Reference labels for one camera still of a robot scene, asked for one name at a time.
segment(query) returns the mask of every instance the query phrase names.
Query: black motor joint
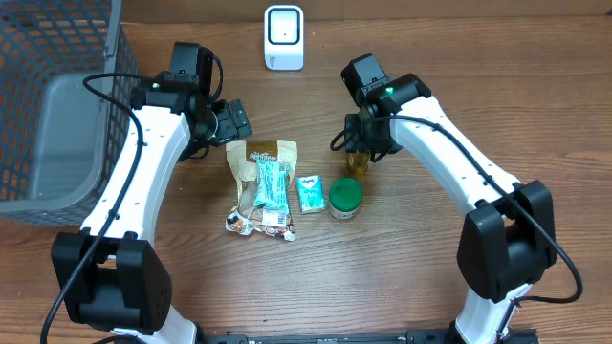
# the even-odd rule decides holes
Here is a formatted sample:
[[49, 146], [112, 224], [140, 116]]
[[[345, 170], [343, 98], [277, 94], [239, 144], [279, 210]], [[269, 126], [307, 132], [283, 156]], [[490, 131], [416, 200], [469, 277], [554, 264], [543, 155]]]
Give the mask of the black motor joint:
[[[219, 68], [219, 86], [210, 93], [212, 64]], [[179, 161], [200, 149], [218, 147], [252, 134], [249, 119], [240, 100], [218, 99], [223, 86], [223, 68], [214, 53], [199, 44], [176, 42], [170, 70], [144, 78], [132, 90], [130, 105], [140, 110], [144, 105], [170, 108], [173, 114], [185, 114], [191, 136]]]
[[340, 76], [360, 108], [357, 114], [348, 114], [344, 119], [346, 152], [372, 153], [374, 158], [374, 154], [400, 151], [402, 146], [391, 137], [389, 121], [369, 120], [395, 115], [402, 110], [402, 104], [417, 97], [431, 97], [431, 91], [413, 74], [392, 80], [371, 53], [349, 62]]

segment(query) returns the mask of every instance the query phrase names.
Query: green jar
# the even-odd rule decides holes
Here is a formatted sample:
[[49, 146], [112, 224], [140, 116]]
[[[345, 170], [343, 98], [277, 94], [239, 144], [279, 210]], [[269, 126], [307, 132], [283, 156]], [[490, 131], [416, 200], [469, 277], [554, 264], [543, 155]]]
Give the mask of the green jar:
[[352, 178], [340, 178], [329, 190], [329, 213], [341, 220], [357, 214], [363, 200], [361, 185]]

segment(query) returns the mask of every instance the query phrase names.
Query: small container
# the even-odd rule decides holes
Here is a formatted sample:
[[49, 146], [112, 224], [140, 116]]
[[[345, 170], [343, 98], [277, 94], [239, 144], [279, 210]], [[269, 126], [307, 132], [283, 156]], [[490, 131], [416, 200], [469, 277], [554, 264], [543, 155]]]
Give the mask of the small container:
[[361, 185], [352, 178], [340, 178], [329, 190], [329, 213], [347, 220], [355, 216], [363, 199]]
[[367, 171], [367, 164], [370, 162], [370, 153], [347, 153], [346, 164], [348, 170], [354, 173], [365, 173]]
[[299, 196], [299, 209], [302, 214], [318, 213], [325, 210], [321, 176], [300, 177], [295, 184]]

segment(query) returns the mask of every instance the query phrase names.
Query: green lid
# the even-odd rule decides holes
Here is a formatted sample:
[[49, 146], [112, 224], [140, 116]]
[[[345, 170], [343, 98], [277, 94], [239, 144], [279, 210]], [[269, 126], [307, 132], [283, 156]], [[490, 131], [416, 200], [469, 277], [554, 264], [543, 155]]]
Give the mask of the green lid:
[[340, 178], [329, 190], [329, 204], [336, 210], [350, 212], [357, 209], [363, 199], [361, 185], [352, 178]]

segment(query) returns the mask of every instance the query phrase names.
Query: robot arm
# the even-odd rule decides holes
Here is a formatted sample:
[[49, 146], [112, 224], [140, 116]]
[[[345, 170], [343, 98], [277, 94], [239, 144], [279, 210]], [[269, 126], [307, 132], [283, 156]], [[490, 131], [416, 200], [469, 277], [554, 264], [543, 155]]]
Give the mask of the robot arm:
[[[422, 118], [442, 125], [461, 141], [507, 193], [512, 193], [514, 185], [519, 183], [515, 176], [505, 172], [485, 157], [452, 124], [435, 97], [417, 97], [402, 104], [402, 111], [398, 115]], [[389, 125], [393, 140], [423, 164], [449, 194], [462, 216], [476, 209], [476, 204], [481, 200], [492, 203], [501, 197], [487, 185], [463, 153], [439, 132], [431, 130], [428, 126], [404, 120], [392, 120]], [[470, 289], [465, 307], [455, 320], [457, 334], [465, 343], [494, 343], [506, 309], [511, 306], [510, 301], [527, 293], [530, 287], [530, 284], [524, 284], [511, 290], [497, 303], [480, 297]], [[507, 334], [508, 328], [505, 327], [503, 335]]]
[[[485, 157], [450, 122], [417, 76], [391, 80], [375, 57], [366, 54], [351, 61], [341, 77], [360, 112], [346, 116], [345, 143], [334, 147], [339, 135], [332, 141], [332, 150], [345, 146], [348, 153], [371, 153], [371, 161], [376, 162], [406, 148], [465, 217], [457, 262], [470, 289], [445, 343], [493, 344], [508, 338], [507, 325], [515, 307], [511, 301], [526, 294], [555, 263], [556, 252], [517, 217], [506, 198], [518, 202], [554, 238], [550, 192], [540, 182], [522, 185]], [[499, 189], [488, 183], [489, 178]], [[504, 218], [516, 221], [505, 226]]]
[[[213, 59], [218, 61], [206, 48], [176, 43], [171, 71], [143, 78], [132, 91], [130, 103], [142, 127], [144, 145], [114, 220], [100, 233], [135, 161], [139, 134], [132, 119], [98, 204], [79, 234], [59, 233], [52, 247], [57, 280], [64, 288], [83, 254], [103, 234], [92, 261], [76, 273], [66, 293], [64, 301], [72, 321], [133, 335], [144, 343], [193, 344], [199, 340], [199, 327], [170, 305], [170, 276], [153, 247], [158, 213], [176, 162], [200, 148], [208, 152], [211, 145], [251, 134], [239, 100], [217, 101], [221, 87], [215, 95], [208, 94]], [[114, 259], [117, 268], [98, 265], [107, 259]], [[45, 330], [41, 342], [46, 342]]]

